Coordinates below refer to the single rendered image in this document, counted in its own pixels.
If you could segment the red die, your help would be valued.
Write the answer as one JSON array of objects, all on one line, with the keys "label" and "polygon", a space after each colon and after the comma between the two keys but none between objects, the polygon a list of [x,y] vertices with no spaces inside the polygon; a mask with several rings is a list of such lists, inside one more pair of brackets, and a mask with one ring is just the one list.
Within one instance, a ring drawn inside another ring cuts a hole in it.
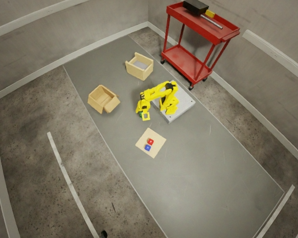
[{"label": "red die", "polygon": [[148,144],[152,146],[153,143],[154,143],[154,140],[149,139]]}]

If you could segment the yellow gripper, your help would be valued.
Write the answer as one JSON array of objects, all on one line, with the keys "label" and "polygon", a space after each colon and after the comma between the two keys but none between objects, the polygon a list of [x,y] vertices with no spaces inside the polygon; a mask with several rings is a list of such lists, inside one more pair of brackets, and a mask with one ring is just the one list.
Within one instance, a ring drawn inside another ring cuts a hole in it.
[{"label": "yellow gripper", "polygon": [[[150,102],[148,102],[148,101],[147,101],[147,107],[148,107],[148,109],[144,109],[143,113],[142,113],[143,120],[149,120],[150,119],[149,118],[149,112],[147,112],[150,108]],[[140,102],[138,102],[138,104],[137,104],[136,113],[138,113],[138,111],[142,111],[142,107],[141,107]]]}]

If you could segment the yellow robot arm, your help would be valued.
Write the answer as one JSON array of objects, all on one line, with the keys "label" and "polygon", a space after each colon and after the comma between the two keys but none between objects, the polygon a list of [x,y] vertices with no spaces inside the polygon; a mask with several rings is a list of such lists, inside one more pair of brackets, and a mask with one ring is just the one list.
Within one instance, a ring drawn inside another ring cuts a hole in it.
[{"label": "yellow robot arm", "polygon": [[[166,90],[160,91],[163,87],[165,87]],[[177,91],[178,91],[178,87],[175,81],[172,81],[171,83],[169,83],[169,81],[166,81],[162,84],[157,85],[152,89],[148,89],[144,92],[141,92],[140,104],[141,104],[142,110],[148,109],[146,101],[150,102],[151,100],[161,97],[159,100],[160,111],[167,110],[166,115],[175,114],[176,110],[178,109],[176,106],[178,103],[178,100],[174,97],[174,94]]]}]

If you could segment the beige flat mat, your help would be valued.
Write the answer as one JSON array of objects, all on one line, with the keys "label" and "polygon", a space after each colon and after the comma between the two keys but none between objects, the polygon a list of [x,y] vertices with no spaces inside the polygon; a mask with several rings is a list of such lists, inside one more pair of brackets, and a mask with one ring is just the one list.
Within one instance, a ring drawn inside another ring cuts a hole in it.
[{"label": "beige flat mat", "polygon": [[[148,144],[149,139],[154,140],[154,143],[151,145]],[[144,132],[144,134],[141,136],[141,138],[138,140],[138,142],[135,144],[137,147],[139,147],[141,150],[146,152],[151,157],[155,158],[159,150],[161,149],[162,145],[166,141],[165,138],[151,130],[150,128],[147,128],[147,130]],[[145,150],[146,145],[151,146],[150,151]]]}]

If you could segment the blue die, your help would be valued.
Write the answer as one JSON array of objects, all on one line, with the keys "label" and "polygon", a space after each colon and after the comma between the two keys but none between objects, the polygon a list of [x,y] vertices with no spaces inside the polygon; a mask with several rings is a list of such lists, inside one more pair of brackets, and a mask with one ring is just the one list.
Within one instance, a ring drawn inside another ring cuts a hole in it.
[{"label": "blue die", "polygon": [[146,145],[146,147],[145,147],[145,150],[149,151],[149,150],[150,150],[150,148],[151,148],[151,146],[149,146],[149,145]]}]

